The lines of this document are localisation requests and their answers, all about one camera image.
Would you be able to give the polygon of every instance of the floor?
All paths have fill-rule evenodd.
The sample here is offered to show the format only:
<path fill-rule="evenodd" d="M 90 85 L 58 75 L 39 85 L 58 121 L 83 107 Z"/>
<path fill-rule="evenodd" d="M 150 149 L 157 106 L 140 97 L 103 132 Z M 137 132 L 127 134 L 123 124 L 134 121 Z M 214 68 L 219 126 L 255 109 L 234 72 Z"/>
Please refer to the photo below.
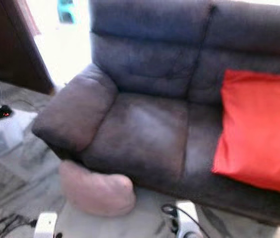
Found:
<path fill-rule="evenodd" d="M 50 96 L 0 84 L 6 103 L 35 113 L 44 108 Z M 117 218 L 95 217 L 66 203 L 59 184 L 59 158 L 44 142 L 24 128 L 24 143 L 17 158 L 28 171 L 23 179 L 0 164 L 0 238 L 31 238 L 31 222 L 43 211 L 56 211 L 56 233 L 64 238 L 171 238 L 160 206 L 174 198 L 136 188 L 136 208 Z M 196 206 L 198 219 L 212 238 L 280 238 L 280 228 L 258 224 L 237 215 Z"/>

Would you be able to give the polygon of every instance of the sofa backrest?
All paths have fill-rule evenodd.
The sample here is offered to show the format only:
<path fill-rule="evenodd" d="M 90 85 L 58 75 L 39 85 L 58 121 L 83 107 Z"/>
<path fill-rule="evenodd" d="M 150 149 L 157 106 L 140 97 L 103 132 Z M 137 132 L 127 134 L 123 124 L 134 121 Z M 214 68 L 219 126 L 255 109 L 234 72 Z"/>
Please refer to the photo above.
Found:
<path fill-rule="evenodd" d="M 119 90 L 186 98 L 208 0 L 90 0 L 92 58 Z"/>
<path fill-rule="evenodd" d="M 215 0 L 189 89 L 191 102 L 221 102 L 227 68 L 280 73 L 280 6 Z"/>

